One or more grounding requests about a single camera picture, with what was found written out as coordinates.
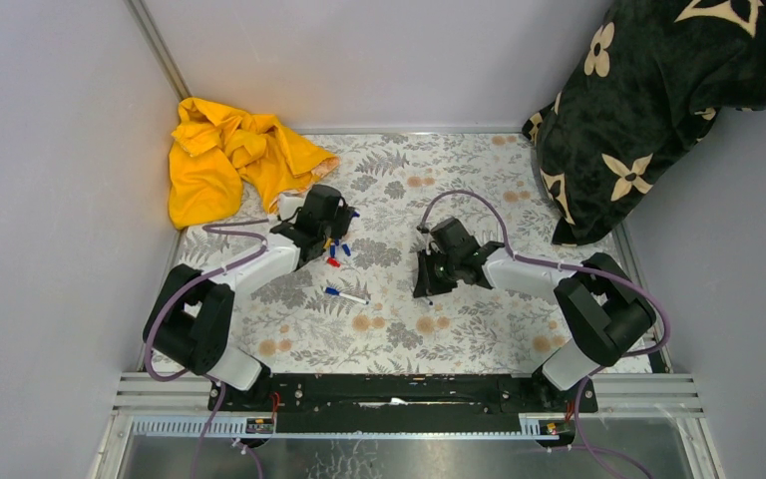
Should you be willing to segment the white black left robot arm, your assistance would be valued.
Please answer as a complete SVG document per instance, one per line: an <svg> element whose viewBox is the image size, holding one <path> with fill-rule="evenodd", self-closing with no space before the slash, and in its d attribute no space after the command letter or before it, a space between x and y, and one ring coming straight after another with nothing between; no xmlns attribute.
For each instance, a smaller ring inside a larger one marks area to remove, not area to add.
<svg viewBox="0 0 766 479"><path fill-rule="evenodd" d="M231 387L231 397L244 409L266 403L267 367L229 343L234 304L321 258L326 242L343 239L358 216L338 190L324 185L281 205L284 211L267 235L248 232L242 224L210 226L213 232L255 239L253 248L212 270L182 263L169 271L143 332L144 365L152 378L171 379L154 370L158 352L185 372Z"/></svg>

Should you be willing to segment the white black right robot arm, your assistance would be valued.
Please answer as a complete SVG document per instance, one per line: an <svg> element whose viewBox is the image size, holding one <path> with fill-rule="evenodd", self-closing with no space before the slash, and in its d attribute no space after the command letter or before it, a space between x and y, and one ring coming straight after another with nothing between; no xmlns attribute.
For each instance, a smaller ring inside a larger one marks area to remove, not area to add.
<svg viewBox="0 0 766 479"><path fill-rule="evenodd" d="M419 231L426 244L417 253L414 297L468 284L552 299L559 306L572 337L534 374L532 395L541 409L560 409L585 376L615 365L654 326L649 300L605 253L581 264L520 259L500 241L478 243L454 218Z"/></svg>

